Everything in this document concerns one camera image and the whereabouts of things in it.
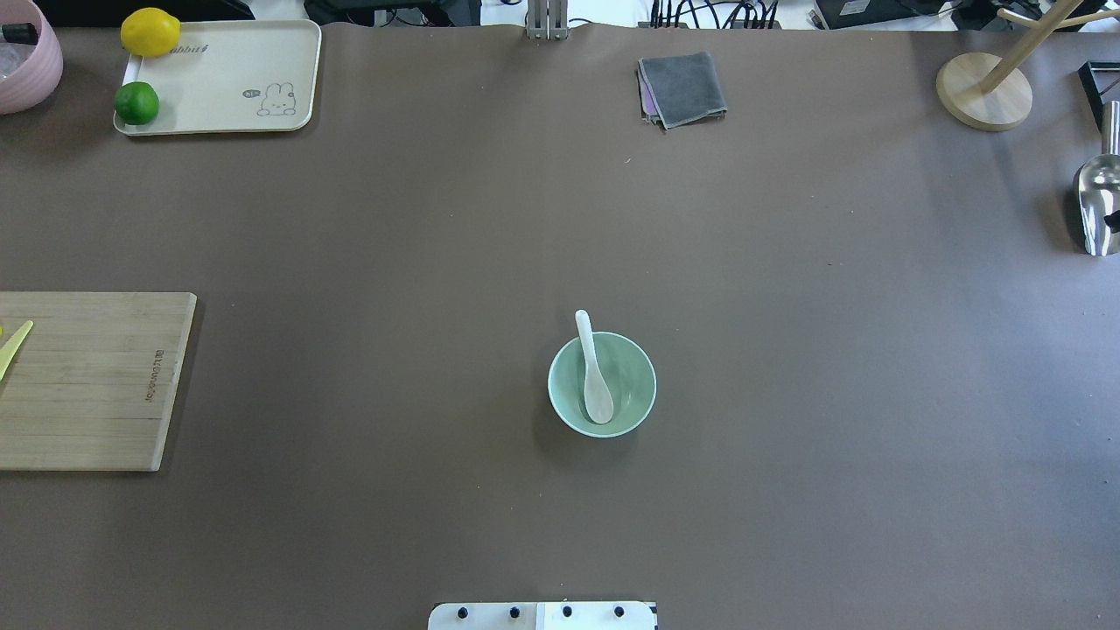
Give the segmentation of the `grey folded cloth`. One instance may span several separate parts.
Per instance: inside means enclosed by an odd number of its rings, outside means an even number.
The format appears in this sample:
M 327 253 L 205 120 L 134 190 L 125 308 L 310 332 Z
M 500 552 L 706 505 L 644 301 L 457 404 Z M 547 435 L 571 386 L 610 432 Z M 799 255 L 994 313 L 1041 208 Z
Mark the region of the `grey folded cloth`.
M 728 112 L 711 52 L 637 61 L 640 112 L 647 123 L 672 130 Z

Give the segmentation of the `wooden mug tree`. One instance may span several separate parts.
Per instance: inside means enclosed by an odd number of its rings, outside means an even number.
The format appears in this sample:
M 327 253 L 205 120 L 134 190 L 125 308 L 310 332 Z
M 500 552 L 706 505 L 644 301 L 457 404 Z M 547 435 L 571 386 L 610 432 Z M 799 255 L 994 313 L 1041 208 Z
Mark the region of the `wooden mug tree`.
M 940 103 L 960 123 L 976 130 L 999 132 L 1020 126 L 1032 113 L 1033 90 L 1019 67 L 1032 52 L 1060 29 L 1119 15 L 1113 9 L 1072 17 L 1079 4 L 1080 1 L 1057 1 L 1039 19 L 998 10 L 998 17 L 1025 28 L 1021 39 L 1004 57 L 968 52 L 948 61 L 935 78 Z

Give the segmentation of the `white ceramic spoon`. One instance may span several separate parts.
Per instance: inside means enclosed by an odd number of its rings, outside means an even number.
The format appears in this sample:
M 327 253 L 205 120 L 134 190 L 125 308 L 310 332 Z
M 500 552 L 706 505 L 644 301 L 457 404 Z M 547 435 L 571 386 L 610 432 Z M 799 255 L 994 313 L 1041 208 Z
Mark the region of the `white ceramic spoon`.
M 587 311 L 575 311 L 581 351 L 584 351 L 584 406 L 588 417 L 596 425 L 605 425 L 613 419 L 613 398 L 599 365 L 599 355 L 592 339 L 591 318 Z

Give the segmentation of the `yellow plastic knife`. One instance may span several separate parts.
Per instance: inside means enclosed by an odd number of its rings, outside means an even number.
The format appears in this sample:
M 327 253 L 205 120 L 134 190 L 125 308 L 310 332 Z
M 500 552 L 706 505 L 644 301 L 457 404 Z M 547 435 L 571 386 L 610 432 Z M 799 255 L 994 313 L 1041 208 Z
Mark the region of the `yellow plastic knife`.
M 9 339 L 7 339 L 1 346 L 0 356 L 0 379 L 1 382 L 4 381 L 4 376 L 7 376 L 8 368 L 15 360 L 15 355 L 20 348 L 24 346 L 24 340 L 27 339 L 32 330 L 32 319 L 25 319 L 24 324 L 18 327 Z

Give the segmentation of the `cream serving tray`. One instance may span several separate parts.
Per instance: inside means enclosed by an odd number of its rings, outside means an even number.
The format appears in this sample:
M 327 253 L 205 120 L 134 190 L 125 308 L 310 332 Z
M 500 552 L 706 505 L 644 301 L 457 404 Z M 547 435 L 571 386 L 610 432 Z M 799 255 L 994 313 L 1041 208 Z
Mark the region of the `cream serving tray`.
M 151 84 L 159 112 L 125 136 L 292 131 L 312 119 L 323 33 L 311 20 L 181 24 L 164 56 L 129 56 L 123 83 Z

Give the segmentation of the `metal scoop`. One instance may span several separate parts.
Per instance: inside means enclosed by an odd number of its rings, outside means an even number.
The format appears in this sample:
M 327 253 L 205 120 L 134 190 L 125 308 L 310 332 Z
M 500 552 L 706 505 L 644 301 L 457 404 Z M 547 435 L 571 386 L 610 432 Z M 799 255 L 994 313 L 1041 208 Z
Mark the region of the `metal scoop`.
M 1102 151 L 1076 173 L 1083 244 L 1090 256 L 1119 251 L 1119 103 L 1102 111 Z

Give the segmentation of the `bamboo cutting board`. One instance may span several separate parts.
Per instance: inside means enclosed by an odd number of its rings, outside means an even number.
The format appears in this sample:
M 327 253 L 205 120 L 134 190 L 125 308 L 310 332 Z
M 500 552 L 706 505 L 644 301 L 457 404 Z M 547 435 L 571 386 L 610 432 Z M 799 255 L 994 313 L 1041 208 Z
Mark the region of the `bamboo cutting board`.
M 152 473 L 183 372 L 192 291 L 4 291 L 4 341 L 32 319 L 3 379 L 4 471 Z

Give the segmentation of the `light green bowl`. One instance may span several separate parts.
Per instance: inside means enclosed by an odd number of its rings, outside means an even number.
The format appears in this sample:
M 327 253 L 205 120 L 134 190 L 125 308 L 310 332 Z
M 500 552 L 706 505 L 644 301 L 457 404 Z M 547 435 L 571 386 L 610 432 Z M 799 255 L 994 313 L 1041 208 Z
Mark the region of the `light green bowl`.
M 584 346 L 571 339 L 557 351 L 547 378 L 549 402 L 569 428 L 588 438 L 619 438 L 636 430 L 655 406 L 657 378 L 643 348 L 612 333 L 592 334 L 598 364 L 612 391 L 612 421 L 594 423 L 585 411 Z

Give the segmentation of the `aluminium frame post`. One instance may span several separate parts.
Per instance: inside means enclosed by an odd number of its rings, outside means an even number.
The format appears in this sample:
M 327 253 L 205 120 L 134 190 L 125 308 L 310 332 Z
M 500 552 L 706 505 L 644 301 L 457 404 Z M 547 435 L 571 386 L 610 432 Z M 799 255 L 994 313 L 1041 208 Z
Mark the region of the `aluminium frame post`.
M 529 0 L 525 29 L 529 40 L 564 40 L 569 37 L 567 0 Z

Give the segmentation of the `pink bowl with ice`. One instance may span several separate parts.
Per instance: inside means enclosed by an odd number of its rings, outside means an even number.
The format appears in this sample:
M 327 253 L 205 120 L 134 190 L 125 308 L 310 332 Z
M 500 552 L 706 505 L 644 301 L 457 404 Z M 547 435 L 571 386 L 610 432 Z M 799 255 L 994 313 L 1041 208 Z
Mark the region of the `pink bowl with ice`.
M 38 33 L 38 43 L 28 59 L 4 73 L 1 82 L 1 115 L 12 115 L 31 110 L 52 96 L 60 83 L 63 55 L 59 37 L 32 1 L 3 1 L 1 18 L 4 25 L 32 24 Z

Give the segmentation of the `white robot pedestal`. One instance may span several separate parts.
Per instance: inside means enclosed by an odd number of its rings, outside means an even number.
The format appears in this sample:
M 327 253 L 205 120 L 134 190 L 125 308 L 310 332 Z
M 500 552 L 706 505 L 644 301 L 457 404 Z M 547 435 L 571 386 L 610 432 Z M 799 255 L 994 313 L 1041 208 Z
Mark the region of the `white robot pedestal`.
M 451 602 L 435 605 L 428 629 L 657 629 L 655 603 L 599 601 Z

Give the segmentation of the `yellow lemon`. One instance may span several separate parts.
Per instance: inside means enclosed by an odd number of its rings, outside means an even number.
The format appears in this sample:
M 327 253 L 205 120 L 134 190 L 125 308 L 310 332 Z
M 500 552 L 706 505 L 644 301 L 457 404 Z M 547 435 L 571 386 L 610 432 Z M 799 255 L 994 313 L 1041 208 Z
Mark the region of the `yellow lemon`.
M 181 21 L 157 7 L 144 7 L 129 13 L 120 25 L 122 47 L 140 57 L 164 56 L 180 39 Z

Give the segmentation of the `green lime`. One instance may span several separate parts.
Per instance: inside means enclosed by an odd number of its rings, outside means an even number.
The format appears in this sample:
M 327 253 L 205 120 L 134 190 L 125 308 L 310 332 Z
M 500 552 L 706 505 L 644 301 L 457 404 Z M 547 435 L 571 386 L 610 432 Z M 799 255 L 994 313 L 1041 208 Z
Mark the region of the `green lime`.
M 144 126 L 160 113 L 160 100 L 148 82 L 129 82 L 115 92 L 115 114 L 128 126 Z

